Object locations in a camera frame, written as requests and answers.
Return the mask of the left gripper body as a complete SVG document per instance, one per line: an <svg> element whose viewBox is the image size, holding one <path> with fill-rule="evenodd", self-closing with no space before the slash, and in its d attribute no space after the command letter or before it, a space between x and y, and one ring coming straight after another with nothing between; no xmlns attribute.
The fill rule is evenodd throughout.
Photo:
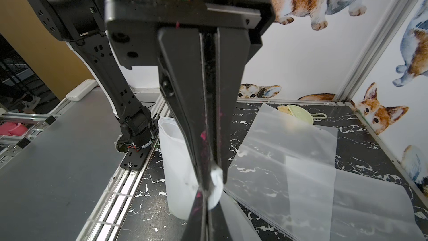
<svg viewBox="0 0 428 241"><path fill-rule="evenodd" d="M257 48L275 20L271 0L97 0L117 62L126 69L158 63L163 27L245 29Z"/></svg>

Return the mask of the frosted zip-top bag front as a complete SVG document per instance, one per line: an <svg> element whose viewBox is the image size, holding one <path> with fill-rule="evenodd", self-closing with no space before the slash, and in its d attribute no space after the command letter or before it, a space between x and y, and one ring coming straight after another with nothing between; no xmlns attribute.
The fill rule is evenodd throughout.
<svg viewBox="0 0 428 241"><path fill-rule="evenodd" d="M188 222L198 183L185 139L174 118L160 118L158 125L169 212ZM232 197L222 193L219 204L234 241L260 240L252 223Z"/></svg>

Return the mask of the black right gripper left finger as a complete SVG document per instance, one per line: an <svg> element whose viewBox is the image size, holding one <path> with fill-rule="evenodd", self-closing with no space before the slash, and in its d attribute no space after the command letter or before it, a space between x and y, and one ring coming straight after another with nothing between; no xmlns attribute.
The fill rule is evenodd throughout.
<svg viewBox="0 0 428 241"><path fill-rule="evenodd" d="M207 199L200 190L196 193L186 229L181 241L206 240Z"/></svg>

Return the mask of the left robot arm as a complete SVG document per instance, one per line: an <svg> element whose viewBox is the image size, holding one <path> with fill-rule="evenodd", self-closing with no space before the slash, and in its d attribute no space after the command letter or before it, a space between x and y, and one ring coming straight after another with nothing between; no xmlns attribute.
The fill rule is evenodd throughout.
<svg viewBox="0 0 428 241"><path fill-rule="evenodd" d="M105 91L121 131L151 144L148 108L122 68L156 66L160 91L185 136L202 190L227 179L230 127L245 65L275 19L271 0L28 0Z"/></svg>

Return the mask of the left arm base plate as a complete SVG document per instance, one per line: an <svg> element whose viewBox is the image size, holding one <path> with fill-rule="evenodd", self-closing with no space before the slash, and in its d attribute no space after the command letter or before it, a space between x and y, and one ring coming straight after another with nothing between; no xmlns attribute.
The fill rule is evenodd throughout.
<svg viewBox="0 0 428 241"><path fill-rule="evenodd" d="M144 165L151 159L152 153L158 144L158 136L152 141L152 144L146 148L136 149L126 146L127 152L124 155L119 167L125 170L141 171Z"/></svg>

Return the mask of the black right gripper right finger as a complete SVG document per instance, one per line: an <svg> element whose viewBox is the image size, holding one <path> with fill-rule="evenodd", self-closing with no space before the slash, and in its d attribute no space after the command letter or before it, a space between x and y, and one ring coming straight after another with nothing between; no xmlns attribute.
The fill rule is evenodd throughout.
<svg viewBox="0 0 428 241"><path fill-rule="evenodd" d="M232 241L232 235L226 223L221 204L208 211L208 240Z"/></svg>

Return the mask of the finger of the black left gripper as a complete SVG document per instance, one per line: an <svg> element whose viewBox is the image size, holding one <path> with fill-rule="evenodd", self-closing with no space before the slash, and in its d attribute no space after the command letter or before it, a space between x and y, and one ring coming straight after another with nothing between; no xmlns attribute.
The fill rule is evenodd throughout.
<svg viewBox="0 0 428 241"><path fill-rule="evenodd" d="M226 184L233 112L250 49L248 32L219 27L215 48L214 159Z"/></svg>
<svg viewBox="0 0 428 241"><path fill-rule="evenodd" d="M214 35L196 28L162 27L157 40L162 93L185 136L197 181L208 191L213 187Z"/></svg>

